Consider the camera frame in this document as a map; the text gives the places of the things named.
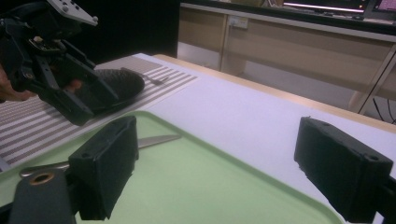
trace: white table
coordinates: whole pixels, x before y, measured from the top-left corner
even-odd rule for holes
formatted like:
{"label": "white table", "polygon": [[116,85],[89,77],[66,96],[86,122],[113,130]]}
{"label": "white table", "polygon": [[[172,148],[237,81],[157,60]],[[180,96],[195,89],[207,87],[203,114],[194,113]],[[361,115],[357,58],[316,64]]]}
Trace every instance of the white table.
{"label": "white table", "polygon": [[[301,117],[329,122],[396,161],[395,126],[166,56],[137,57],[198,77],[144,110],[324,204],[329,205],[327,199],[293,159]],[[127,63],[128,57],[98,68]],[[395,169],[391,175],[396,176]]]}

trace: striped mat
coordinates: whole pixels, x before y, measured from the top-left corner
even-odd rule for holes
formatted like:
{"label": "striped mat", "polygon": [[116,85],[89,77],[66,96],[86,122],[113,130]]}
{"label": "striped mat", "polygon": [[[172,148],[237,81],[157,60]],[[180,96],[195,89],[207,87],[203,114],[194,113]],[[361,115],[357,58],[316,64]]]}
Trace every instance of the striped mat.
{"label": "striped mat", "polygon": [[162,85],[155,85],[149,78],[144,78],[145,89],[136,97],[135,103],[105,117],[91,119],[84,126],[71,124],[38,97],[25,102],[0,104],[0,171],[29,161],[127,111],[147,108],[197,79],[159,63],[137,57],[130,59],[122,66],[154,79],[168,79]]}

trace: black plastic block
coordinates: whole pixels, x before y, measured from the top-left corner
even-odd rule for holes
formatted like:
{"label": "black plastic block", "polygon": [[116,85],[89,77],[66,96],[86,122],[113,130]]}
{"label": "black plastic block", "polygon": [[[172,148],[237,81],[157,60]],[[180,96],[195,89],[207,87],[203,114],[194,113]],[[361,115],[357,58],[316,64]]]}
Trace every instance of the black plastic block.
{"label": "black plastic block", "polygon": [[6,223],[76,223],[64,172],[47,169],[22,179]]}
{"label": "black plastic block", "polygon": [[349,222],[372,222],[392,160],[329,123],[301,118],[294,160]]}
{"label": "black plastic block", "polygon": [[134,116],[114,120],[69,157],[83,220],[110,217],[138,159],[135,125]]}

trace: green tray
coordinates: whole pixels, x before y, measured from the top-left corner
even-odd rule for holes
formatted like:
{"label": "green tray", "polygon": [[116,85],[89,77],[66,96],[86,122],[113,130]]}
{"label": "green tray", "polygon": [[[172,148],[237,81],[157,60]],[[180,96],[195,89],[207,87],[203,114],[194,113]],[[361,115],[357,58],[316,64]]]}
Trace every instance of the green tray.
{"label": "green tray", "polygon": [[[327,206],[147,112],[136,115],[139,137],[182,138],[140,151],[134,174],[108,223],[343,223]],[[97,132],[22,165],[65,161]],[[10,203],[22,168],[0,174],[0,205]]]}

